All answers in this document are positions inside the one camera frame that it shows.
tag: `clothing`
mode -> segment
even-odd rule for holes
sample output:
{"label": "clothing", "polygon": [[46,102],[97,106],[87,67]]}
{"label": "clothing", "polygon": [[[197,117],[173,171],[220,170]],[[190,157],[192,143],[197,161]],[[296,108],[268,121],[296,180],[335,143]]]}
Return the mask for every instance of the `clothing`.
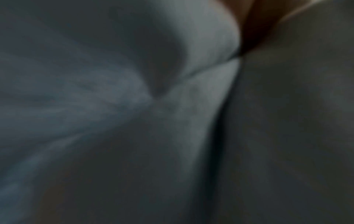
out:
{"label": "clothing", "polygon": [[352,223],[350,1],[1,4],[3,223]]}

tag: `person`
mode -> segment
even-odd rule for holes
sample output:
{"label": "person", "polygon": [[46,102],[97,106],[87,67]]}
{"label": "person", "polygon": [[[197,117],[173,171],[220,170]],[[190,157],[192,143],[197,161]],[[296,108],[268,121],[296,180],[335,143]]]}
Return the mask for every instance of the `person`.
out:
{"label": "person", "polygon": [[311,3],[1,2],[0,220],[352,223],[354,8]]}

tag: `skin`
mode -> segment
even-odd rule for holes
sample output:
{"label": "skin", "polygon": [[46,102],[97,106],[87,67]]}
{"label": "skin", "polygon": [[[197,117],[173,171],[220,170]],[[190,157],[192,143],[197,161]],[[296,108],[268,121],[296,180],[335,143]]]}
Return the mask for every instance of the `skin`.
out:
{"label": "skin", "polygon": [[253,48],[285,16],[316,0],[219,0],[240,25],[243,52]]}

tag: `brown skin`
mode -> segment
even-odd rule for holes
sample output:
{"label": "brown skin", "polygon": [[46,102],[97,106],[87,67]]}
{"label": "brown skin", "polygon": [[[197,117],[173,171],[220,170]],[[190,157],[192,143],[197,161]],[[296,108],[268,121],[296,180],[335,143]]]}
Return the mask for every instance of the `brown skin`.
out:
{"label": "brown skin", "polygon": [[242,28],[243,52],[255,46],[286,15],[312,0],[219,0]]}

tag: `fabric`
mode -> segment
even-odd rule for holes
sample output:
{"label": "fabric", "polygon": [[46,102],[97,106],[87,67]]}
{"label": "fabric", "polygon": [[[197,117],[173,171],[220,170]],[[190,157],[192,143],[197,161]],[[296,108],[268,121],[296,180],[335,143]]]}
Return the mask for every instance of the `fabric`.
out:
{"label": "fabric", "polygon": [[0,223],[352,223],[353,6],[2,1]]}

